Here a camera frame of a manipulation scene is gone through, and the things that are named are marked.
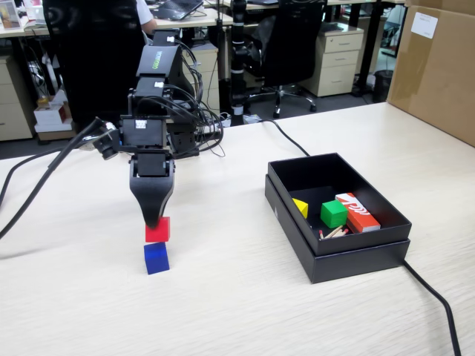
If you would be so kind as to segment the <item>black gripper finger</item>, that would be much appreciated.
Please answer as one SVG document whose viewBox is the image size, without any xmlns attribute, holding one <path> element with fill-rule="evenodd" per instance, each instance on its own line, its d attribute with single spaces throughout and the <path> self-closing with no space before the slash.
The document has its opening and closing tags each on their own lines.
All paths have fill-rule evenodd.
<svg viewBox="0 0 475 356">
<path fill-rule="evenodd" d="M 138 159 L 130 161 L 129 187 L 137 199 L 145 224 L 156 228 L 163 216 L 166 204 L 174 190 L 174 160 L 165 161 L 167 170 L 164 177 L 141 177 L 138 168 L 144 168 Z"/>
</svg>

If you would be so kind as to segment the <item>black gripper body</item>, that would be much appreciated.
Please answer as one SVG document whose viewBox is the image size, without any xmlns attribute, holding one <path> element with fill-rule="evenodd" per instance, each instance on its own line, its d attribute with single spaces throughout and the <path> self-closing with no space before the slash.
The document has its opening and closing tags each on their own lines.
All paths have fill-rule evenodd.
<svg viewBox="0 0 475 356">
<path fill-rule="evenodd" d="M 131 177 L 168 177 L 172 155 L 165 148 L 133 148 L 131 154 Z"/>
</svg>

